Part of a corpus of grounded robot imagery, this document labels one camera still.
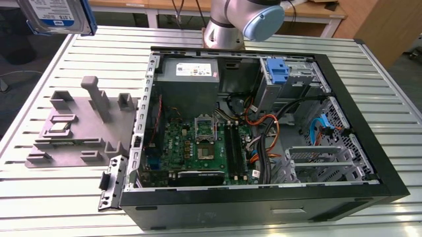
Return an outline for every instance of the sticker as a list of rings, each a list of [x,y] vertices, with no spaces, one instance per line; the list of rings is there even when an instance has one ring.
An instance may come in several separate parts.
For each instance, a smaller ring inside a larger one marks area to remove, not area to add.
[[[252,170],[252,177],[259,178],[260,172],[257,170]]]
[[[74,18],[65,0],[29,0],[37,18],[49,26],[72,26]]]
[[[249,106],[249,109],[256,113],[257,108],[253,105]]]
[[[211,77],[209,63],[177,63],[176,76]]]
[[[329,18],[344,18],[344,16],[340,16],[340,15],[329,15]]]
[[[29,0],[41,20],[74,20],[65,0]]]
[[[126,6],[138,6],[138,7],[144,7],[145,5],[142,5],[142,4],[134,4],[134,3],[126,3],[125,4]]]
[[[64,26],[64,22],[62,21],[52,21],[53,25],[56,26]]]

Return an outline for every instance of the blue cable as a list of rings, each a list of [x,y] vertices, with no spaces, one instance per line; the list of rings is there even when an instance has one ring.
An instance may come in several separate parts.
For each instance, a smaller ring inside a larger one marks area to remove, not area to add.
[[[311,144],[312,145],[315,144],[315,130],[313,130],[313,127],[315,127],[316,122],[320,122],[321,127],[329,127],[331,129],[333,129],[333,126],[329,124],[328,118],[327,118],[327,116],[324,114],[321,114],[319,118],[315,118],[312,120],[312,122],[311,122],[311,127],[309,127],[309,138],[311,138]]]
[[[315,144],[315,130],[313,130],[313,127],[315,127],[315,124],[316,122],[320,122],[321,126],[324,126],[324,122],[323,122],[323,119],[321,118],[315,118],[311,122],[311,126],[309,126],[309,138],[311,138],[311,145]]]

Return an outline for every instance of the aluminum table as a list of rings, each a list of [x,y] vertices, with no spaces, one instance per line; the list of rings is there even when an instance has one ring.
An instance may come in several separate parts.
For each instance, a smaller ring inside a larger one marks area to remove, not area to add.
[[[201,47],[200,31],[100,27],[69,35],[0,142],[0,236],[412,236],[422,233],[422,116],[364,45],[349,39],[273,36],[249,50],[325,54],[411,195],[336,222],[142,232],[122,211],[97,213],[105,167],[28,169],[33,140],[54,90],[88,96],[81,77],[96,75],[108,96],[142,96],[149,47]]]

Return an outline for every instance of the side panel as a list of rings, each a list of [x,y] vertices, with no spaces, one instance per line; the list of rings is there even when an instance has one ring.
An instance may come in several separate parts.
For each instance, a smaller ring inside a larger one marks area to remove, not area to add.
[[[372,168],[377,178],[387,186],[391,195],[396,196],[395,199],[408,195],[404,183],[394,169],[389,159],[381,149],[376,137],[369,129],[359,108],[351,98],[345,86],[335,72],[332,64],[325,55],[315,54],[315,60],[319,65],[321,74],[335,94],[339,107],[344,113],[347,121],[349,122],[351,129],[363,147],[364,153],[368,157]]]
[[[227,202],[207,204],[124,206],[142,230],[275,225],[336,220],[377,199],[327,198],[313,200]]]

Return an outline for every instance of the white label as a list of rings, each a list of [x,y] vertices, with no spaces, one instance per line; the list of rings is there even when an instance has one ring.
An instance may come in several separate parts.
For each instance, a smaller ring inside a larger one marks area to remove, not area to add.
[[[29,3],[40,19],[74,20],[65,0],[29,0]]]
[[[257,108],[253,105],[249,106],[249,109],[256,113]]]
[[[134,4],[134,3],[126,3],[125,4],[126,6],[138,6],[138,7],[144,7],[145,5],[142,5],[142,4]]]
[[[62,21],[53,21],[53,24],[54,24],[56,26],[64,26],[64,22],[62,22]]]
[[[252,170],[252,177],[259,178],[260,172],[257,170]]]
[[[209,63],[177,63],[176,76],[211,77]]]

